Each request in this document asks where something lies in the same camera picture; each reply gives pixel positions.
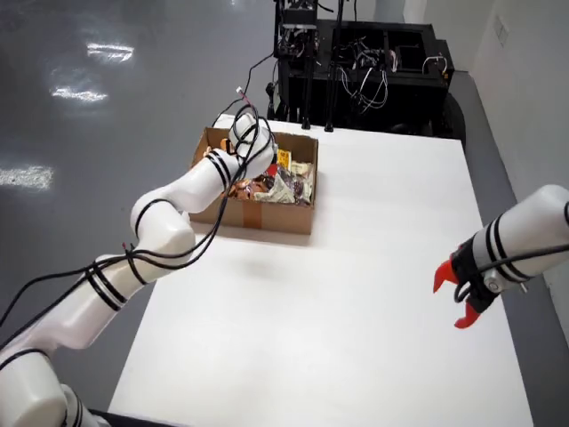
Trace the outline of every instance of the wire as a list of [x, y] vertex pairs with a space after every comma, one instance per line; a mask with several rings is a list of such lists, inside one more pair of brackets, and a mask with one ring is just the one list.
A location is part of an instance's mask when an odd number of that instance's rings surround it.
[[235, 104], [237, 104], [238, 102], [240, 102], [242, 100], [242, 98], [237, 98], [236, 100], [233, 100], [226, 109], [224, 109], [223, 111], [221, 111], [220, 114], [218, 114], [218, 116], [215, 118], [215, 120], [213, 120], [212, 126], [211, 127], [215, 127], [215, 124], [217, 123], [217, 121], [220, 119], [221, 116], [223, 116], [225, 113], [228, 112], [228, 110], [233, 107]]
[[443, 75], [446, 73], [446, 69], [448, 68], [448, 62], [446, 61], [446, 58], [444, 56], [429, 56], [427, 57], [427, 59], [423, 62], [423, 66], [421, 68], [421, 72], [423, 74], [425, 74], [425, 65], [427, 65], [427, 62], [429, 62], [430, 60], [435, 60], [438, 64], [438, 62], [440, 60], [443, 60], [445, 62], [445, 69], [443, 69]]
[[[246, 93], [249, 84], [251, 82], [251, 74], [252, 74], [252, 70], [255, 69], [256, 67], [258, 67], [262, 62], [264, 62], [265, 60], [267, 60], [268, 58], [270, 58], [272, 56], [271, 55], [263, 58], [262, 60], [260, 60], [259, 62], [257, 62], [255, 65], [253, 65], [250, 69], [249, 69], [249, 76], [247, 79], [247, 86], [245, 87], [245, 91], [243, 92]], [[233, 100], [223, 111], [221, 111], [221, 113], [215, 118], [215, 120], [213, 121], [212, 127], [215, 126], [215, 124], [217, 123], [217, 121], [219, 120], [219, 118], [221, 117], [222, 114], [224, 114], [225, 112], [227, 112], [231, 107], [233, 107], [235, 104], [237, 104], [238, 102], [240, 102], [241, 99], [237, 99], [237, 100]], [[128, 261], [129, 259], [138, 259], [144, 262], [147, 262], [149, 264], [155, 265], [158, 268], [162, 268], [165, 270], [181, 270], [184, 269], [186, 267], [188, 267], [189, 265], [192, 265], [193, 263], [197, 262], [201, 256], [205, 253], [205, 251], [207, 250], [207, 248], [209, 247], [209, 245], [212, 243], [213, 238], [217, 235], [218, 229], [220, 227], [221, 224], [221, 218], [225, 212], [225, 208], [228, 202], [228, 192], [231, 189], [231, 187], [236, 183], [236, 181], [240, 178], [240, 176], [242, 174], [246, 173], [246, 168], [247, 166], [258, 156], [260, 155], [263, 151], [265, 151], [265, 149], [267, 149], [267, 147], [269, 146], [269, 144], [271, 142], [274, 142], [275, 140], [275, 135], [272, 133], [271, 129], [270, 129], [270, 125], [268, 124], [268, 120], [265, 117], [260, 117], [259, 116], [259, 112], [257, 111], [257, 109], [249, 104], [249, 105], [245, 105], [243, 106], [240, 110], [238, 110], [238, 112], [235, 115], [234, 118], [234, 122], [233, 125], [231, 126], [234, 129], [235, 134], [237, 134], [236, 132], [236, 122], [239, 118], [241, 118], [247, 110], [251, 110], [253, 112], [253, 116], [254, 116], [254, 120], [255, 120], [255, 125], [252, 126], [248, 132], [246, 132], [244, 135], [242, 135], [241, 137], [238, 138], [238, 141], [236, 143], [236, 150], [239, 147], [239, 145], [241, 144], [245, 144], [245, 145], [249, 145], [249, 150], [247, 151], [247, 154], [245, 156], [239, 156], [238, 153], [235, 153], [238, 161], [240, 162], [240, 166], [237, 168], [236, 174], [233, 177], [233, 179], [231, 180], [231, 182], [229, 183], [226, 193], [222, 199], [221, 205], [220, 205], [220, 210], [218, 213], [218, 218], [215, 222], [215, 224], [213, 225], [212, 229], [192, 248], [190, 248], [189, 250], [181, 253], [181, 254], [159, 254], [159, 253], [155, 253], [149, 250], [133, 250], [130, 251], [129, 253], [125, 254], [125, 255], [118, 255], [118, 256], [114, 256], [114, 257], [110, 257], [110, 258], [106, 258], [104, 260], [100, 260], [98, 262], [92, 262], [91, 264], [89, 264], [86, 267], [83, 267], [82, 269], [76, 269], [76, 270], [70, 270], [70, 271], [65, 271], [62, 273], [56, 273], [56, 274], [50, 274], [47, 276], [42, 276], [42, 277], [38, 277], [38, 278], [34, 278], [32, 280], [30, 280], [29, 282], [27, 282], [27, 284], [25, 284], [19, 291], [18, 293], [13, 297], [12, 301], [10, 302], [10, 304], [8, 305], [8, 308], [6, 309], [6, 311], [4, 312], [3, 316], [0, 318], [0, 327], [2, 327], [2, 325], [5, 323], [5, 321], [8, 319], [10, 313], [12, 312], [13, 308], [15, 307], [16, 303], [20, 300], [21, 296], [25, 294], [26, 291], [29, 290], [29, 288], [31, 288], [33, 285], [36, 285], [38, 283], [44, 282], [46, 280], [52, 280], [52, 279], [56, 279], [56, 278], [65, 278], [65, 277], [70, 277], [70, 276], [75, 276], [76, 274], [81, 274], [83, 273], [84, 275], [89, 274], [89, 270], [94, 269], [94, 268], [99, 268], [99, 269], [105, 269], [107, 267], [110, 267], [114, 264], [117, 264], [119, 262], [123, 262], [123, 261]], [[267, 129], [268, 129], [268, 134], [269, 137], [267, 139], [267, 142], [265, 143], [265, 145], [260, 148], [254, 155], [251, 156], [251, 152], [252, 152], [252, 148], [254, 146], [255, 141], [257, 140], [259, 134], [260, 134], [260, 120], [264, 121]], [[252, 135], [252, 140], [251, 141], [247, 141], [246, 138], [248, 137], [248, 135], [253, 132]], [[178, 264], [178, 265], [169, 265], [169, 264], [164, 264], [161, 262], [157, 262], [155, 260], [152, 260], [150, 258], [148, 258], [147, 256], [144, 255], [150, 255], [150, 256], [154, 256], [156, 258], [162, 258], [162, 259], [178, 259], [178, 258], [182, 258], [185, 256], [188, 256], [189, 254], [194, 253], [197, 249], [199, 249], [201, 246], [203, 246], [202, 251], [197, 254], [196, 256], [194, 256], [192, 259], [188, 260], [187, 262], [184, 262], [182, 264]], [[58, 298], [54, 303], [52, 303], [49, 307], [47, 307], [46, 309], [40, 311], [38, 314], [36, 314], [29, 322], [27, 322], [24, 326], [22, 326], [21, 328], [19, 328], [14, 334], [12, 334], [6, 341], [4, 341], [1, 345], [0, 345], [0, 351], [2, 351], [5, 346], [7, 346], [13, 339], [15, 339], [17, 336], [19, 336], [22, 332], [24, 332], [25, 330], [27, 330], [29, 327], [31, 327], [32, 325], [34, 325], [40, 318], [42, 318], [46, 313], [48, 313], [50, 310], [53, 310], [53, 308], [55, 308], [61, 301], [63, 301], [67, 296], [69, 296], [75, 289], [77, 289], [82, 283], [84, 282], [84, 277], [80, 278], [72, 287], [69, 288], [68, 291], [66, 291], [60, 298]]]
[[276, 67], [278, 66], [278, 60], [275, 61], [275, 67], [273, 67], [273, 80], [272, 80], [272, 84], [273, 87], [276, 85], [277, 81], [275, 80], [275, 72], [276, 72]]
[[[339, 67], [339, 69], [342, 73], [342, 75], [341, 75], [342, 85], [344, 86], [344, 90], [349, 95], [350, 99], [355, 100], [357, 102], [358, 106], [362, 105], [362, 104], [366, 104], [366, 107], [364, 108], [364, 110], [359, 112], [360, 115], [364, 114], [368, 109], [381, 109], [381, 108], [383, 108], [383, 106], [386, 104], [386, 102], [388, 100], [388, 78], [387, 78], [387, 73], [385, 72], [385, 70], [382, 70], [380, 85], [378, 86], [377, 91], [375, 92], [375, 95], [370, 100], [369, 98], [367, 98], [362, 93], [362, 91], [364, 89], [365, 82], [366, 82], [367, 78], [369, 77], [369, 74], [370, 74], [372, 68], [370, 68], [367, 71], [367, 74], [365, 75], [364, 82], [362, 83], [362, 86], [360, 87], [359, 91], [355, 91], [355, 92], [351, 92], [348, 88], [348, 74], [346, 73], [346, 71], [342, 67]], [[376, 101], [376, 98], [377, 98], [378, 94], [380, 93], [381, 88], [383, 86], [385, 87], [385, 93], [383, 95], [383, 100], [382, 101]]]
[[[380, 109], [381, 107], [383, 107], [385, 105], [385, 103], [388, 100], [388, 79], [387, 79], [385, 71], [382, 71], [381, 74], [382, 74], [381, 83], [380, 83], [379, 87], [377, 88], [377, 92], [373, 96], [373, 99], [367, 104], [367, 107], [365, 107], [364, 111], [362, 111], [362, 114], [364, 114], [369, 108]], [[375, 107], [375, 106], [373, 106], [373, 104], [375, 103], [375, 99], [377, 98], [377, 95], [380, 93], [381, 87], [383, 85], [385, 85], [385, 93], [383, 95], [383, 101], [380, 103], [380, 106]]]
[[501, 265], [510, 262], [530, 260], [532, 258], [539, 258], [540, 256], [545, 256], [545, 255], [561, 254], [562, 252], [569, 252], [569, 245], [545, 247], [542, 249], [536, 249], [534, 251], [524, 252], [523, 254], [510, 256], [509, 258], [503, 258], [495, 262], [490, 262], [480, 267], [478, 269], [478, 274], [484, 273], [485, 271], [491, 270], [495, 267], [500, 267]]
[[325, 11], [327, 11], [327, 12], [329, 12], [329, 13], [334, 13], [334, 10], [333, 10], [333, 9], [330, 9], [329, 7], [326, 7], [326, 6], [322, 6], [322, 5], [320, 4], [320, 2], [317, 2], [317, 5], [318, 5], [318, 7], [320, 7], [321, 9], [324, 9]]
[[263, 58], [262, 60], [260, 60], [259, 62], [257, 62], [255, 65], [253, 65], [251, 68], [249, 68], [249, 76], [247, 77], [247, 85], [245, 85], [245, 90], [243, 91], [245, 94], [247, 94], [247, 91], [249, 90], [249, 84], [251, 83], [251, 73], [254, 69], [256, 69], [257, 67], [260, 66], [260, 64], [262, 64], [264, 61], [266, 61], [268, 58], [270, 58], [271, 56], [273, 56], [273, 52], [271, 52], [270, 55], [267, 55], [265, 58]]
[[0, 328], [4, 325], [5, 321], [8, 319], [8, 316], [10, 316], [10, 313], [12, 312], [14, 306], [16, 305], [16, 303], [18, 302], [18, 300], [21, 298], [22, 295], [24, 295], [24, 293], [33, 285], [35, 285], [38, 282], [44, 282], [47, 280], [53, 280], [55, 278], [68, 278], [70, 276], [76, 276], [77, 274], [81, 274], [81, 273], [85, 273], [86, 268], [82, 267], [81, 269], [77, 269], [77, 270], [70, 270], [70, 271], [64, 271], [62, 273], [56, 273], [56, 274], [48, 274], [46, 276], [40, 276], [39, 278], [34, 278], [32, 280], [30, 280], [29, 282], [27, 282], [26, 285], [24, 285], [16, 295], [14, 295], [14, 297], [12, 298], [12, 301], [10, 302], [10, 304], [8, 305], [8, 308], [6, 309], [6, 311], [4, 312], [4, 314], [2, 315], [2, 317], [0, 318]]
[[372, 70], [373, 70], [373, 68], [370, 68], [367, 70], [367, 74], [364, 77], [364, 82], [362, 82], [362, 86], [359, 88], [359, 92], [362, 92], [364, 90], [365, 82], [367, 81], [367, 78], [369, 77]]
[[[124, 256], [116, 256], [116, 257], [112, 257], [112, 258], [107, 258], [105, 260], [101, 260], [99, 262], [93, 262], [91, 265], [89, 265], [88, 267], [85, 268], [85, 273], [92, 268], [94, 265], [99, 266], [99, 268], [106, 268], [109, 267], [111, 265], [114, 265], [116, 263], [119, 263], [123, 260]], [[39, 313], [37, 313], [30, 321], [28, 321], [24, 326], [20, 327], [16, 332], [14, 332], [12, 335], [10, 335], [8, 337], [8, 339], [6, 339], [4, 342], [2, 342], [2, 344], [0, 344], [0, 352], [6, 348], [6, 346], [12, 342], [14, 339], [16, 339], [18, 336], [20, 336], [20, 334], [22, 334], [24, 331], [26, 331], [28, 328], [30, 328], [31, 326], [33, 326], [39, 319], [41, 319], [43, 316], [45, 316], [48, 312], [50, 312], [51, 310], [53, 310], [57, 305], [59, 305], [65, 298], [67, 298], [70, 294], [72, 294], [78, 287], [80, 287], [83, 282], [85, 281], [85, 277], [82, 277], [80, 279], [77, 280], [77, 282], [70, 287], [64, 294], [62, 294], [57, 300], [55, 300], [52, 304], [50, 304], [48, 307], [46, 307], [45, 309], [43, 309], [42, 311], [40, 311]], [[4, 315], [3, 315], [3, 319], [5, 320], [6, 318], [8, 318], [8, 314], [12, 309], [8, 310]]]
[[[540, 256], [561, 254], [562, 252], [569, 252], [569, 245], [545, 247], [542, 249], [536, 249], [534, 251], [524, 252], [522, 254], [510, 256], [508, 258], [503, 258], [503, 259], [495, 261], [495, 262], [490, 262], [490, 263], [480, 267], [477, 270], [476, 274], [482, 274], [488, 270], [495, 269], [496, 267], [500, 267], [503, 264], [508, 264], [511, 262], [524, 261], [524, 260], [530, 260], [532, 258], [539, 258]], [[467, 280], [465, 283], [461, 283], [461, 284], [457, 285], [456, 289], [454, 289], [454, 300], [456, 302], [463, 302], [469, 296], [470, 291], [471, 291], [471, 286], [468, 286], [466, 289], [464, 289], [464, 287], [468, 284], [469, 281], [470, 281], [470, 279]]]

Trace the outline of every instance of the tabletop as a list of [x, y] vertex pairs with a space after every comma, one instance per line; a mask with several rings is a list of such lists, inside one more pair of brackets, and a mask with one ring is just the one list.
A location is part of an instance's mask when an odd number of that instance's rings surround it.
[[319, 139], [311, 236], [222, 228], [200, 262], [158, 280], [109, 411], [195, 426], [533, 425], [501, 299], [458, 330], [453, 285], [432, 293], [440, 262], [482, 227], [461, 143], [270, 124]]

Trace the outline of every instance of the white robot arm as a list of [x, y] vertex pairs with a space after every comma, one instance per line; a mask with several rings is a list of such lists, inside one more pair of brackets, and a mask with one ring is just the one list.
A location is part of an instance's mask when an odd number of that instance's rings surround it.
[[[73, 292], [0, 347], [0, 427], [101, 423], [69, 387], [59, 384], [49, 357], [61, 346], [84, 349], [91, 345], [146, 283], [172, 271], [166, 267], [183, 266], [196, 244], [185, 213], [203, 211], [231, 182], [262, 174], [276, 159], [268, 123], [259, 125], [249, 113], [237, 113], [237, 117], [229, 130], [235, 152], [213, 150], [177, 181], [150, 191], [134, 205], [131, 227], [139, 244], [132, 254], [144, 254], [146, 261], [142, 256], [122, 256], [122, 261], [112, 264], [96, 267], [94, 263]], [[114, 259], [116, 255], [104, 255], [97, 262]]]
[[569, 191], [546, 185], [464, 242], [435, 274], [436, 292], [457, 285], [466, 315], [454, 324], [472, 326], [493, 300], [514, 286], [569, 259]]

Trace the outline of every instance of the open cardboard box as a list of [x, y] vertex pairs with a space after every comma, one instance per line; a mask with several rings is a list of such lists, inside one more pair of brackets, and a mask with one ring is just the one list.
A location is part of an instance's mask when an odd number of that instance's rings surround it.
[[[264, 203], [255, 200], [230, 198], [221, 219], [221, 224], [249, 229], [283, 231], [286, 233], [310, 234], [312, 217], [317, 198], [318, 140], [302, 135], [275, 133], [280, 149], [291, 151], [293, 160], [314, 165], [314, 188], [310, 206]], [[228, 129], [205, 128], [197, 145], [192, 166], [202, 160], [208, 141], [213, 149], [220, 148], [221, 140], [228, 138]], [[213, 224], [220, 210], [221, 196], [201, 213], [193, 213], [191, 221]]]

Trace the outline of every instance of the shiny floor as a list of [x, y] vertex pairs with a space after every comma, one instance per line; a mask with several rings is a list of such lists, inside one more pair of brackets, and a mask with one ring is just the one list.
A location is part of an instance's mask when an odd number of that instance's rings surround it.
[[[402, 7], [378, 0], [375, 17], [399, 20]], [[0, 311], [28, 279], [120, 253], [133, 240], [132, 204], [188, 169], [203, 127], [271, 52], [273, 13], [269, 0], [2, 2]], [[263, 109], [272, 66], [253, 72], [248, 93]], [[488, 222], [515, 199], [469, 76], [457, 73], [452, 92]], [[509, 323], [536, 425], [568, 424], [569, 350], [549, 291], [536, 282], [531, 298], [505, 298]], [[0, 339], [69, 284], [30, 292]], [[136, 294], [88, 350], [57, 353], [60, 379], [88, 406], [108, 407], [151, 292]]]

